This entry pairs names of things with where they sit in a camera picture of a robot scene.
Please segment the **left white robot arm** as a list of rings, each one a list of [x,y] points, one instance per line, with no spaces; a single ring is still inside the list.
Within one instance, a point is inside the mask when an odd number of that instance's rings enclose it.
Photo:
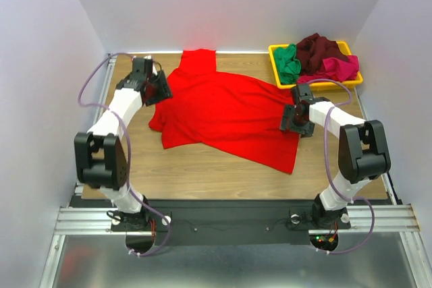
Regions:
[[[151,221],[147,199],[130,183],[132,150],[128,125],[139,110],[172,97],[161,64],[150,55],[133,56],[132,70],[121,79],[95,124],[74,138],[78,181],[100,191],[116,206],[108,217],[115,225],[142,230]]]

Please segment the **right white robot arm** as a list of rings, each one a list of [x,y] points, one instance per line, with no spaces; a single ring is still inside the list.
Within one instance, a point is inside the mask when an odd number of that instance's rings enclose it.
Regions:
[[[325,170],[329,186],[314,199],[311,222],[326,227],[336,221],[348,222],[346,207],[357,193],[372,180],[387,173],[391,159],[383,124],[364,120],[341,110],[325,97],[315,97],[308,84],[291,88],[292,105],[285,105],[280,130],[314,134],[315,126],[324,129]],[[338,139],[338,172],[332,177],[329,169],[328,134]]]

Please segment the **red t shirt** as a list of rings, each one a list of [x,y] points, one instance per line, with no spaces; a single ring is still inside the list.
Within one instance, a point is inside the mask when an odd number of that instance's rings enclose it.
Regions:
[[[250,76],[217,71],[216,52],[184,51],[167,78],[172,98],[157,104],[148,126],[165,149],[203,143],[291,174],[299,135],[281,131],[289,91]]]

